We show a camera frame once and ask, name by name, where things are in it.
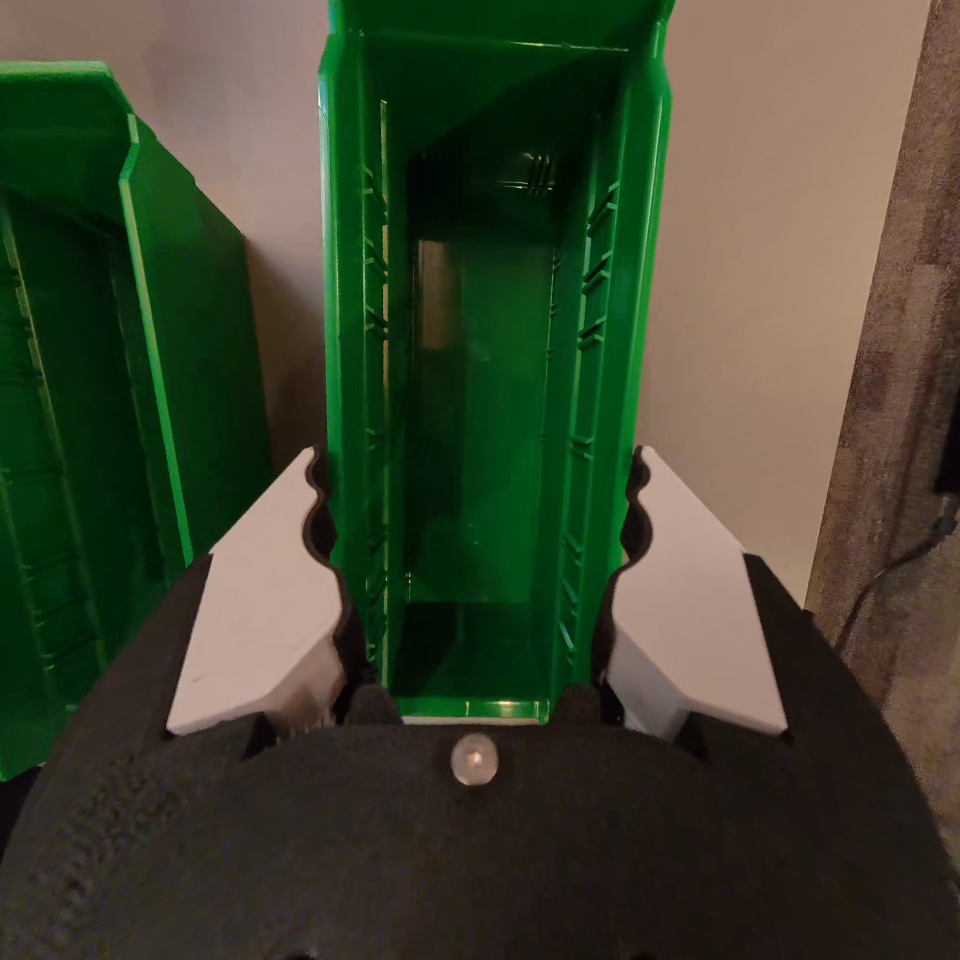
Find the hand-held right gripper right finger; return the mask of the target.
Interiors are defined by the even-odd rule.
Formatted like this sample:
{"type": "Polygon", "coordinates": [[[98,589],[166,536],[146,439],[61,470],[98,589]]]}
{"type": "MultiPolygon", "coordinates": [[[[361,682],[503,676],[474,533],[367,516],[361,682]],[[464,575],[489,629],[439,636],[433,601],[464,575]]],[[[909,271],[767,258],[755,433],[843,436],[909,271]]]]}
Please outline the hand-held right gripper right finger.
{"type": "Polygon", "coordinates": [[[787,719],[742,545],[649,446],[634,451],[624,546],[610,600],[606,682],[626,725],[674,739],[690,714],[768,737],[787,719]]]}

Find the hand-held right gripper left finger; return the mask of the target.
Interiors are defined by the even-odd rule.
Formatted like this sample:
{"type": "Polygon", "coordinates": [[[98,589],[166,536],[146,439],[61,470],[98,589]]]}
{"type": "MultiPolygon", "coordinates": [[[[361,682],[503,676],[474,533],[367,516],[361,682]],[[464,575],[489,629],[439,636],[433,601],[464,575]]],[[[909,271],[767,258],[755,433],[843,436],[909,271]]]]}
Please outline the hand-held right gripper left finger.
{"type": "Polygon", "coordinates": [[[254,714],[282,736],[333,724],[346,601],[310,529],[326,506],[321,465],[317,447],[302,450],[211,548],[169,734],[254,714]]]}

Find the green plastic bin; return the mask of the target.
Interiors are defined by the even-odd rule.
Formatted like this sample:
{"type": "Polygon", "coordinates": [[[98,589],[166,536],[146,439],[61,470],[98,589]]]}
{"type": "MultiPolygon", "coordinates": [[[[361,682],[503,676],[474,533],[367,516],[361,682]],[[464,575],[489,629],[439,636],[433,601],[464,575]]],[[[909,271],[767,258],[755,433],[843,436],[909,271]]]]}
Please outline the green plastic bin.
{"type": "Polygon", "coordinates": [[[624,559],[674,7],[328,4],[333,563],[409,723],[544,723],[592,679],[624,559]]]}
{"type": "Polygon", "coordinates": [[[1,67],[1,768],[275,472],[239,229],[97,61],[1,67]]]}

